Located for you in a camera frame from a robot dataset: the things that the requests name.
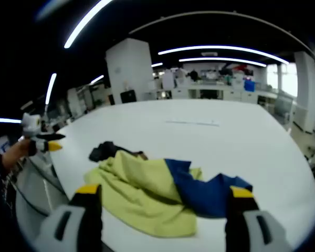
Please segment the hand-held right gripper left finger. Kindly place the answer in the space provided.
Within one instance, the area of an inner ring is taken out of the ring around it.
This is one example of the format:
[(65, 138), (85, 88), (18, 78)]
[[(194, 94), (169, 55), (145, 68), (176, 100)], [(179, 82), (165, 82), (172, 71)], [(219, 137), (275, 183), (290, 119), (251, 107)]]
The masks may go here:
[(41, 224), (35, 251), (102, 251), (102, 188), (79, 188)]

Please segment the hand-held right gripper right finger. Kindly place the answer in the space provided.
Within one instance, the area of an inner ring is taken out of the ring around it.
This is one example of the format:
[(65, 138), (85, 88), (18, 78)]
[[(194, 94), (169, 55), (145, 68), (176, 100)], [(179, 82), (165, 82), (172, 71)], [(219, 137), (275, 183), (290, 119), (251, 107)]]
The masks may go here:
[(226, 251), (292, 251), (283, 226), (259, 209), (250, 190), (231, 186), (226, 210)]

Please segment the person's left hand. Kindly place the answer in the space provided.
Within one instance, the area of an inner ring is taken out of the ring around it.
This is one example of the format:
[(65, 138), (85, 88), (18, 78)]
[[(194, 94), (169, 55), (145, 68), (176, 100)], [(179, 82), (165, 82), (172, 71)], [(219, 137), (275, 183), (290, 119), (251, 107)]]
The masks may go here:
[(23, 140), (19, 141), (17, 144), (18, 144), (18, 156), (20, 158), (22, 158), (24, 156), (28, 156), (31, 140), (30, 139), (23, 139)]

